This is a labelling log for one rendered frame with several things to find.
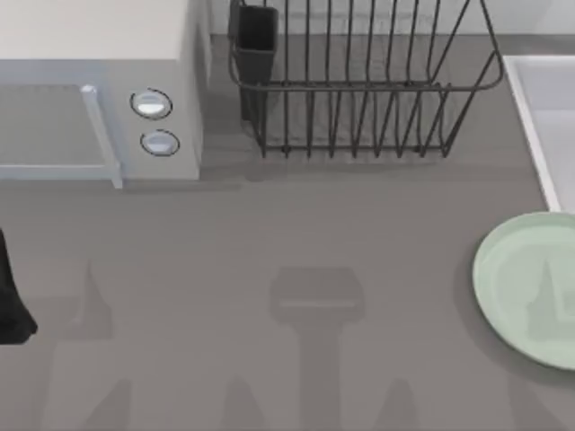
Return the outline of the small microwave knob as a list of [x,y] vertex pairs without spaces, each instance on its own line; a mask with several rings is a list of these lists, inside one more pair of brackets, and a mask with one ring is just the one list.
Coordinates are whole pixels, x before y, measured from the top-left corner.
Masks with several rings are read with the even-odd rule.
[[142,134],[139,142],[140,146],[154,157],[173,156],[181,147],[179,138],[165,129],[157,129]]

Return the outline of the pale microwave oven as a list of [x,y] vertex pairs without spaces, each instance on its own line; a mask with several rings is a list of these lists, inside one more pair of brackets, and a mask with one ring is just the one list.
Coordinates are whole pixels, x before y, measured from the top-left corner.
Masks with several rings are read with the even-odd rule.
[[[0,84],[95,86],[123,186],[199,177],[210,67],[206,0],[0,0]],[[172,100],[165,119],[130,108],[130,95],[148,88]],[[140,146],[157,129],[179,138],[176,154]]]

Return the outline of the large microwave knob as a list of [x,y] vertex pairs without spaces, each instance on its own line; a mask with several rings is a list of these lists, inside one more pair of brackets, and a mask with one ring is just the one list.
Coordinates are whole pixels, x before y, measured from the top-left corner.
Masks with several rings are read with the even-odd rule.
[[139,117],[149,120],[165,119],[173,111],[173,102],[169,96],[152,88],[133,92],[129,105]]

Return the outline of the black cutlery holder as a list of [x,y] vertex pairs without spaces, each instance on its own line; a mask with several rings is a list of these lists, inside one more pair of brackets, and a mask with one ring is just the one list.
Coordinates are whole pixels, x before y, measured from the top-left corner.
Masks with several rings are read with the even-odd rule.
[[267,93],[253,88],[266,86],[272,77],[278,47],[279,11],[267,5],[248,5],[244,0],[230,1],[228,39],[237,70],[244,121],[259,123],[261,105]]

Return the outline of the pale green plate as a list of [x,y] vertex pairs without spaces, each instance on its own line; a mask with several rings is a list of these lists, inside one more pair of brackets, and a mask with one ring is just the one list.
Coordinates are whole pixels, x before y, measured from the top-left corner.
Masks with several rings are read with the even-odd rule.
[[497,225],[473,258],[484,319],[520,354],[575,372],[575,215],[534,212]]

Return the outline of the microwave door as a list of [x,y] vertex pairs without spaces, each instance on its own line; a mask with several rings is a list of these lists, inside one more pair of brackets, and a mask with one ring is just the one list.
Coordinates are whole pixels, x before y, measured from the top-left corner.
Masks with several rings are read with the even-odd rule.
[[0,180],[111,182],[83,85],[0,84]]

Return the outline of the white sink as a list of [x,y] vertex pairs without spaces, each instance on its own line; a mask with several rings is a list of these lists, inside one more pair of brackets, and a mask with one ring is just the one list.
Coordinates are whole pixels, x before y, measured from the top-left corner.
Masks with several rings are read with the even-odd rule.
[[575,215],[575,55],[503,61],[545,204]]

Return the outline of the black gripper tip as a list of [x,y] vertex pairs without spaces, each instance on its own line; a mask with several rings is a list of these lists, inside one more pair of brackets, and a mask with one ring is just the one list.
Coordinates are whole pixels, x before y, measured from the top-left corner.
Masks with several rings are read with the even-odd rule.
[[14,282],[4,232],[0,228],[0,346],[23,345],[37,331],[38,324]]

